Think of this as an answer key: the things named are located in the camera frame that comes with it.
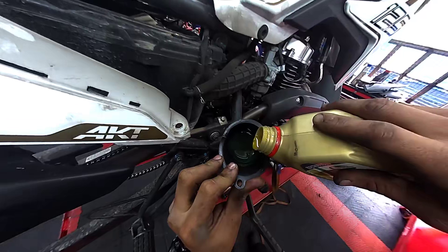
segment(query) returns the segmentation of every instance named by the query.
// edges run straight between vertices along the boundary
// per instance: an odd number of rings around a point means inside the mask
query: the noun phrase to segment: rubber air intake hose
[[[251,84],[264,80],[266,74],[267,67],[264,63],[244,63],[235,68],[217,88],[203,94],[202,97],[205,101],[211,101],[229,96]]]

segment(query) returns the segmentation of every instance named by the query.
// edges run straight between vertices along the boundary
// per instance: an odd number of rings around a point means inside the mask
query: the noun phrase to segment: kickstand
[[[254,204],[252,203],[252,198],[247,196],[246,198],[247,211],[249,212],[250,220],[255,224],[258,232],[266,241],[267,245],[271,248],[273,252],[284,252],[280,245],[276,242],[274,237],[272,237],[271,233],[267,230],[267,228],[263,225],[261,220],[258,218],[257,213],[254,209]]]

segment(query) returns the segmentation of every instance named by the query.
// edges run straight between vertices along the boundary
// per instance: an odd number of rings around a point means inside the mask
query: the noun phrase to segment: finger
[[[359,120],[321,113],[313,118],[313,123],[323,133],[388,153],[414,166],[425,167],[428,164],[436,164],[440,161],[440,156],[446,156],[443,153],[442,143],[388,122]]]
[[[443,127],[434,127],[434,125],[446,125],[448,118],[388,99],[343,99],[323,107],[323,110],[332,109],[343,110],[366,120],[389,122],[432,139],[448,137],[448,131]]]
[[[189,210],[189,216],[198,223],[204,223],[215,208],[219,197],[237,179],[238,167],[235,163],[230,163],[216,177],[202,182],[198,194]]]
[[[441,109],[441,108],[431,108],[431,107],[425,107],[425,106],[416,106],[416,105],[408,105],[409,107],[416,108],[419,110],[423,110],[432,114],[440,115],[443,117],[448,117],[448,109]]]
[[[205,164],[182,170],[177,179],[173,209],[181,212],[188,211],[199,185],[204,180],[213,177],[221,169],[222,164],[223,158],[217,155]]]
[[[265,181],[262,178],[253,178],[246,181],[246,186],[243,189],[232,187],[226,204],[226,215],[238,214],[241,215],[243,203],[249,193],[257,188],[264,186]]]
[[[428,225],[448,231],[448,211],[442,198],[434,199],[419,186],[382,171],[340,170],[334,177],[336,184],[355,186],[382,194],[415,214]]]

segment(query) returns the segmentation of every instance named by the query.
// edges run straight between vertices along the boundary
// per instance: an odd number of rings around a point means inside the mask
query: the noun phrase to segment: mounting hole
[[[174,128],[175,128],[176,130],[180,130],[183,126],[184,126],[183,123],[176,123],[176,125],[174,126]]]
[[[257,38],[263,40],[267,37],[268,33],[269,33],[269,27],[267,27],[267,25],[262,25],[257,32]]]
[[[140,107],[140,103],[133,102],[133,101],[130,101],[130,102],[129,102],[129,105],[136,106],[136,107]]]
[[[91,86],[87,87],[87,92],[90,92],[90,93],[93,93],[93,94],[96,94],[96,95],[99,95],[99,96],[108,96],[109,95],[109,92],[101,90],[101,89],[96,88],[96,87],[91,87]]]

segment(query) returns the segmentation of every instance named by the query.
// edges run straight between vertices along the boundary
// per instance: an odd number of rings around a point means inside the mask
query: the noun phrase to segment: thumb
[[[447,206],[433,196],[440,195],[437,189],[423,188],[378,170],[339,170],[333,179],[340,186],[355,186],[382,194],[406,207],[428,225],[448,231]]]

